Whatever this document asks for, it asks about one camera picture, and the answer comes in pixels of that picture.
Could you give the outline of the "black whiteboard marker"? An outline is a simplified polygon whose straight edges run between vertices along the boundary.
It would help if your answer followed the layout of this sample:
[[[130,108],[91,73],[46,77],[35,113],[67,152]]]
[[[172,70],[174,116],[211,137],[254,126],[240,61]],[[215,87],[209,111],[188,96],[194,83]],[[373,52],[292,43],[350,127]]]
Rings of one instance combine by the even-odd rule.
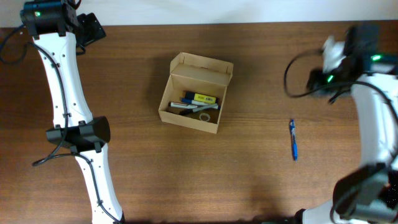
[[[190,110],[198,107],[197,105],[190,105],[186,103],[175,103],[175,102],[170,102],[169,106],[172,108],[180,108],[185,110]]]

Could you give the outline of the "blue whiteboard marker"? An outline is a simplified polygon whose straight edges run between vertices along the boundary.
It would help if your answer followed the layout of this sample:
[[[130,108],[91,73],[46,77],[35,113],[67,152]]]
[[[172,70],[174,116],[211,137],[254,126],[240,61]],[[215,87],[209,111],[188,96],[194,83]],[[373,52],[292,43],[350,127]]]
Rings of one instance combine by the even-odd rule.
[[[196,105],[196,106],[206,106],[206,105],[210,105],[210,103],[204,103],[204,102],[201,102],[201,101],[189,100],[189,99],[186,99],[186,98],[182,98],[182,99],[181,99],[181,102],[182,102],[182,103],[187,103],[187,104],[189,104],[189,105]],[[220,105],[216,105],[216,106],[214,107],[214,109],[220,110],[220,109],[221,109],[221,106],[220,106]]]

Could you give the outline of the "brown cardboard box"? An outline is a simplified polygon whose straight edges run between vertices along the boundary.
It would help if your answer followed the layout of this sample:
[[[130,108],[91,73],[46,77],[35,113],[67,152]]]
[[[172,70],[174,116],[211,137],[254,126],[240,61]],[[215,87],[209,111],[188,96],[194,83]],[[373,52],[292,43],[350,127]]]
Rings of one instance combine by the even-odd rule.
[[[233,64],[186,52],[179,53],[170,63],[169,79],[159,106],[161,121],[216,134],[220,123],[228,85],[233,77]],[[185,92],[191,91],[219,99],[220,110],[206,110],[209,122],[199,119],[201,112],[180,116],[179,108],[170,102],[181,102]]]

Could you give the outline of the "yellow highlighter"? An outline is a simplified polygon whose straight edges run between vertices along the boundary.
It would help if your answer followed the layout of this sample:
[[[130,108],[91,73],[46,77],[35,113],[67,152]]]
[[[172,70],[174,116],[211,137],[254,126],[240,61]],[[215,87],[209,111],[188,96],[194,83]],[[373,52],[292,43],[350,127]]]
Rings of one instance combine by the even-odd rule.
[[[219,101],[219,99],[217,97],[203,95],[203,94],[195,93],[195,92],[191,92],[191,91],[185,92],[185,98],[189,99],[189,100],[195,100],[195,101],[199,101],[202,103],[209,103],[209,104],[218,103],[218,101]]]

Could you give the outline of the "black sharpie marker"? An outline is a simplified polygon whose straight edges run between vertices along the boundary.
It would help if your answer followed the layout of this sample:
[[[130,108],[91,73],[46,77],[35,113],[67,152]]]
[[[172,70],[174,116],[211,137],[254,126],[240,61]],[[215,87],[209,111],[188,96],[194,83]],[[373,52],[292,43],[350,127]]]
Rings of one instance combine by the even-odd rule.
[[[203,110],[207,110],[207,109],[218,109],[218,104],[215,103],[215,104],[211,104],[211,105],[205,105],[205,106],[201,106],[201,107],[197,107],[197,108],[183,110],[183,111],[179,112],[179,115],[183,116],[183,115],[196,113],[198,111],[203,111]]]

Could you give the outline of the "yellow tape roll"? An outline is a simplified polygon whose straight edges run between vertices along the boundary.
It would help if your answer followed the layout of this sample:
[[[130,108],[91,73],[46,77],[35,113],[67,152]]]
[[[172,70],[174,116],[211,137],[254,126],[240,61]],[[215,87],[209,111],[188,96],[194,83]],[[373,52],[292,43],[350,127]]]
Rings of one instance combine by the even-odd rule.
[[[199,115],[199,119],[200,119],[201,121],[204,121],[204,122],[209,122],[210,119],[211,119],[211,116],[210,116],[208,113],[201,113],[201,114]]]

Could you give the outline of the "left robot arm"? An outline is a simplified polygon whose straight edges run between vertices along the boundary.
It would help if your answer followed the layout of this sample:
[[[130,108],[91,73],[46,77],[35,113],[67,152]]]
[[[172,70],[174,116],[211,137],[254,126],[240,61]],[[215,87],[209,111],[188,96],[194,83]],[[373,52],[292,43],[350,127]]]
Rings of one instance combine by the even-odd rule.
[[[76,13],[79,5],[76,1],[29,1],[20,13],[33,38],[30,45],[42,59],[53,104],[53,127],[46,137],[56,148],[33,165],[75,158],[90,198],[92,223],[124,223],[108,164],[109,122],[90,111],[76,60],[106,33],[93,13]]]

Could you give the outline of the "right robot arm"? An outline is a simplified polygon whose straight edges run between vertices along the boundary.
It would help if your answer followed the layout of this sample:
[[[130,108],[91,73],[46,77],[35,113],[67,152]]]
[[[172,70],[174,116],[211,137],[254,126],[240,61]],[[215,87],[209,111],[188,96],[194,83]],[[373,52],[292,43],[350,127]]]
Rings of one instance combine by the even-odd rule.
[[[359,167],[340,179],[332,198],[298,211],[292,223],[397,222],[397,56],[378,51],[379,26],[358,24],[346,38],[329,37],[315,54],[307,94],[330,103],[350,96],[356,105],[361,140]]]

